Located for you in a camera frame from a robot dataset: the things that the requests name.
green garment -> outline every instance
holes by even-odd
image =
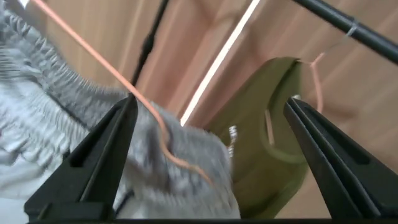
[[[307,163],[283,115],[288,97],[300,90],[301,63],[267,61],[207,126],[226,145],[236,126],[233,187],[242,218],[274,218],[300,188]],[[268,142],[265,110],[271,115],[274,146]]]

beige curtain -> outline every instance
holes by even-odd
[[[142,41],[159,0],[47,0],[77,32],[125,77],[131,78]],[[394,42],[398,40],[398,1],[329,0]],[[138,87],[143,94],[181,117],[205,73],[229,37],[249,0],[171,0]],[[42,30],[84,77],[102,85],[117,81],[29,6]],[[313,60],[344,34],[289,0],[262,0],[204,92],[188,120],[203,127],[244,81],[275,57]],[[398,172],[398,69],[365,46],[348,39],[319,63],[325,116]],[[303,70],[303,97],[315,92]],[[278,217],[327,217],[312,175]]]

light strip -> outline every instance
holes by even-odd
[[[196,90],[195,94],[193,95],[191,102],[189,102],[189,105],[187,109],[185,110],[183,116],[181,117],[180,123],[181,126],[184,126],[185,123],[188,121],[189,117],[191,116],[193,110],[197,106],[200,97],[202,96],[203,92],[205,91],[206,87],[208,86],[210,80],[213,78],[214,74],[217,72],[218,67],[220,67],[221,63],[225,59],[227,53],[231,49],[232,45],[235,43],[235,40],[238,38],[239,34],[242,32],[243,27],[246,25],[248,22],[249,18],[253,14],[255,8],[259,4],[260,0],[252,0],[248,9],[246,12],[243,14],[241,20],[238,22],[236,25],[234,31],[228,38],[228,40],[225,42],[223,48],[220,50],[218,53],[216,59],[214,60],[213,64],[211,64],[211,67],[207,71],[205,77],[201,81],[198,89]]]

wall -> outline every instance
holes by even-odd
[[[125,77],[131,78],[159,0],[47,2]],[[398,1],[327,2],[397,42]],[[181,117],[249,3],[248,0],[171,0],[157,34],[155,49],[140,77],[140,91]],[[77,71],[99,84],[119,86],[53,22],[43,19],[37,11],[35,14]],[[188,122],[205,126],[266,60],[293,56],[311,61],[343,36],[293,1],[262,0]],[[325,99],[324,115],[397,172],[397,67],[348,39],[328,52],[319,63],[319,71]],[[309,69],[304,69],[302,95],[315,106],[311,77]],[[279,217],[327,216],[310,174],[299,193],[279,214]]]

ribbed fabric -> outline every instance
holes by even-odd
[[[36,29],[2,10],[0,197],[27,200],[62,163],[63,155],[74,150],[126,96],[125,91],[83,79]],[[134,190],[136,206],[123,213],[125,218],[239,218],[231,191],[230,159],[223,143],[205,131],[181,127],[171,114],[154,106],[170,130],[171,153],[200,166],[215,186],[164,157],[159,148],[159,126],[139,102],[114,208]]]

